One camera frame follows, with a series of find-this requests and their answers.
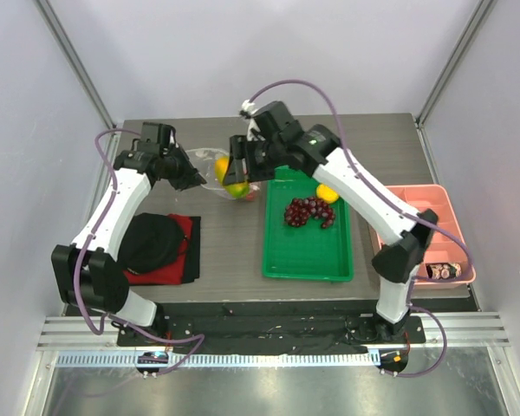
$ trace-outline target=lemon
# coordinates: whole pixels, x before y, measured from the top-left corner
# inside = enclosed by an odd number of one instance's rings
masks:
[[[221,186],[224,186],[224,176],[229,168],[229,157],[222,156],[216,163],[214,164],[214,172],[216,173],[216,179],[218,180]],[[224,189],[233,197],[233,198],[243,198],[246,197],[249,193],[249,184],[247,182],[243,182],[241,184],[233,184],[224,186]]]
[[[315,189],[315,195],[326,201],[328,204],[333,204],[337,199],[339,199],[339,194],[324,184],[318,185]]]

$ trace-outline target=white wall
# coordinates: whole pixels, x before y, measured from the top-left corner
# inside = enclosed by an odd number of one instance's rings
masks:
[[[319,83],[344,114],[418,113],[478,0],[52,0],[117,120],[228,116]],[[328,110],[280,89],[296,114]]]
[[[83,223],[101,122],[36,7],[0,2],[0,416],[18,414],[44,316],[50,254]]]
[[[520,0],[497,2],[427,124],[439,177],[520,367]]]

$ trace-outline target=green tray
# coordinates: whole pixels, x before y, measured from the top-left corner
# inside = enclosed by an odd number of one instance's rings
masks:
[[[348,282],[353,279],[353,246],[348,206],[340,198],[331,206],[335,223],[322,229],[322,221],[309,219],[300,228],[285,224],[285,207],[293,198],[315,196],[318,182],[287,167],[276,169],[268,183],[263,241],[263,275],[281,279]]]

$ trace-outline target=gray wooden table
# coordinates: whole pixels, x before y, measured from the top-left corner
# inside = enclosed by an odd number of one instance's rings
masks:
[[[327,115],[299,117],[303,127],[316,123],[336,131]],[[342,116],[348,144],[356,158],[385,185],[432,182],[410,114]],[[229,138],[245,132],[238,118],[162,120],[176,127],[185,150],[217,147],[228,150]],[[142,120],[125,128],[140,131]],[[119,150],[131,146],[123,134]],[[202,217],[200,278],[181,286],[140,286],[134,290],[155,302],[241,302],[252,300],[375,299],[378,276],[367,223],[351,210],[354,279],[350,283],[274,280],[262,276],[265,194],[254,202],[230,201],[201,187],[176,192],[157,183],[139,212],[177,213]],[[417,297],[467,297],[466,287],[416,290]]]

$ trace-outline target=bunch of grapes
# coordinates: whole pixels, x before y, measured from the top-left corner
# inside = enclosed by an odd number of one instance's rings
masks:
[[[285,222],[291,227],[302,227],[309,218],[323,219],[322,228],[328,228],[335,221],[335,212],[323,199],[316,197],[293,198],[285,208]]]

